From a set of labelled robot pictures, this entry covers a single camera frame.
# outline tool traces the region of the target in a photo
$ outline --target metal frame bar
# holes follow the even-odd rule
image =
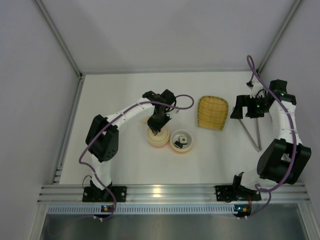
[[[320,240],[320,226],[311,202],[298,204],[301,218],[310,240]]]
[[[78,109],[78,105],[79,105],[79,101],[80,101],[82,88],[84,86],[84,81],[85,81],[85,76],[81,77],[81,79],[79,80],[78,85],[76,87],[76,91],[75,91],[74,98],[72,101],[71,109],[69,111],[67,124],[66,124],[65,130],[64,130],[64,135],[63,135],[62,143],[60,146],[59,155],[58,155],[58,158],[57,158],[56,164],[55,164],[56,168],[54,169],[54,172],[51,174],[51,181],[50,181],[51,183],[56,182],[55,178],[56,178],[57,171],[59,169],[62,170],[62,167],[63,167],[63,162],[66,157],[72,127],[75,122],[75,117],[76,117],[76,113],[77,113],[77,109]]]
[[[292,22],[292,20],[294,19],[294,16],[296,15],[296,13],[298,12],[299,8],[302,6],[302,3],[304,2],[304,0],[295,0],[294,3],[292,4],[288,14],[286,15],[286,17],[284,18],[283,23],[281,24],[279,30],[277,31],[277,33],[274,36],[274,39],[272,40],[271,45],[269,46],[268,50],[266,51],[258,69],[257,69],[257,73],[260,75],[262,73],[262,71],[264,70],[268,60],[270,59],[272,53],[275,51],[276,47],[279,45],[280,40],[282,39],[282,37],[284,36],[286,30],[288,29],[290,23]]]
[[[35,215],[32,221],[31,229],[28,234],[27,240],[39,240],[41,237],[42,229],[45,224],[49,206],[48,205],[37,205]]]
[[[217,201],[215,185],[222,184],[148,184],[126,185],[126,204],[225,204]],[[44,185],[40,191],[38,204],[87,204],[82,203],[82,185]],[[268,193],[261,193],[262,201],[267,202]],[[272,193],[272,203],[300,203],[309,201],[303,183],[283,185]],[[247,201],[232,201],[230,204],[246,204]]]
[[[54,24],[54,21],[52,20],[49,12],[47,11],[44,3],[42,0],[32,0],[35,7],[39,11],[40,15],[43,17],[44,21],[46,22],[49,30],[52,32],[55,40],[57,41],[58,45],[61,47],[63,53],[65,54],[66,58],[70,62],[73,70],[75,71],[76,75],[78,78],[82,77],[82,73],[80,72],[74,58],[72,57],[70,50],[68,49],[66,42],[64,39],[61,37],[61,34],[59,33],[56,25]]]

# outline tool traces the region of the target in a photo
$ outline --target small bowl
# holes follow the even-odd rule
[[[164,126],[161,131],[154,135],[150,128],[146,131],[148,142],[155,148],[164,147],[170,138],[170,130],[167,126]]]
[[[183,145],[182,148],[176,147],[174,143],[176,141],[179,141],[179,137],[182,137],[182,136],[187,137],[187,144]],[[170,137],[169,142],[172,149],[178,154],[185,154],[189,152],[194,144],[191,133],[184,129],[179,129],[174,131]]]

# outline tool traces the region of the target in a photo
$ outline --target white wall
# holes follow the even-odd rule
[[[31,0],[0,7],[0,238],[27,236],[77,77]]]
[[[294,0],[43,0],[82,72],[248,70]]]
[[[288,81],[296,96],[300,138],[312,156],[301,175],[320,220],[320,1],[306,0],[263,70],[263,79]]]

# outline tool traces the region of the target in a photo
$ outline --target metal rod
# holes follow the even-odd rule
[[[301,7],[302,3],[304,0],[295,0],[294,3],[292,4],[288,14],[286,15],[281,27],[279,28],[278,32],[276,33],[271,45],[269,46],[266,54],[264,55],[261,64],[259,65],[257,69],[257,73],[261,74],[262,71],[264,70],[271,54],[275,51],[275,48],[278,46],[280,40],[282,39],[285,31],[289,27],[289,24],[292,22],[294,19],[294,16],[296,15],[298,9]]]
[[[255,131],[256,131],[256,138],[258,139],[258,149],[261,151],[261,138],[260,138],[260,129],[259,129],[259,121],[258,118],[254,119],[254,124],[255,124]]]
[[[48,212],[48,205],[38,204],[36,206],[35,216],[32,221],[31,229],[28,234],[27,240],[37,240],[40,239],[43,226],[45,224],[46,215]]]
[[[257,152],[260,152],[262,150],[262,147],[261,147],[261,142],[260,142],[260,145],[259,145],[259,139],[260,139],[260,132],[259,131],[259,126],[257,128],[257,136],[259,136],[258,138],[258,145],[256,144],[255,140],[252,138],[251,134],[249,133],[248,129],[246,128],[246,126],[244,125],[244,123],[241,121],[241,119],[238,119],[238,121],[240,122],[242,128],[244,129],[246,135],[249,137],[249,140],[250,142],[252,143],[254,149],[257,151]]]
[[[68,59],[68,61],[70,62],[73,70],[75,71],[75,73],[77,74],[77,76],[79,78],[81,78],[82,73],[80,72],[74,58],[72,57],[65,41],[63,40],[63,38],[61,37],[61,34],[59,33],[57,27],[54,24],[54,21],[52,20],[52,18],[49,15],[49,12],[47,11],[45,5],[43,4],[42,0],[32,0],[35,7],[38,9],[40,15],[43,17],[44,21],[46,22],[46,24],[48,25],[50,31],[52,32],[54,38],[56,39],[57,43],[59,44],[59,46],[61,47],[63,53],[65,54],[66,58]]]
[[[84,71],[83,75],[106,75],[106,74],[158,74],[158,73],[206,73],[206,72],[248,72],[247,68],[175,68],[175,69],[120,69],[120,70],[107,70],[107,71]]]
[[[310,201],[298,203],[308,239],[320,240],[320,225]]]

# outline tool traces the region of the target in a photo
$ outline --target metal panel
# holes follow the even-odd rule
[[[306,240],[296,204],[272,204],[255,218],[220,214],[115,215],[102,222],[79,215],[47,215],[42,240]]]

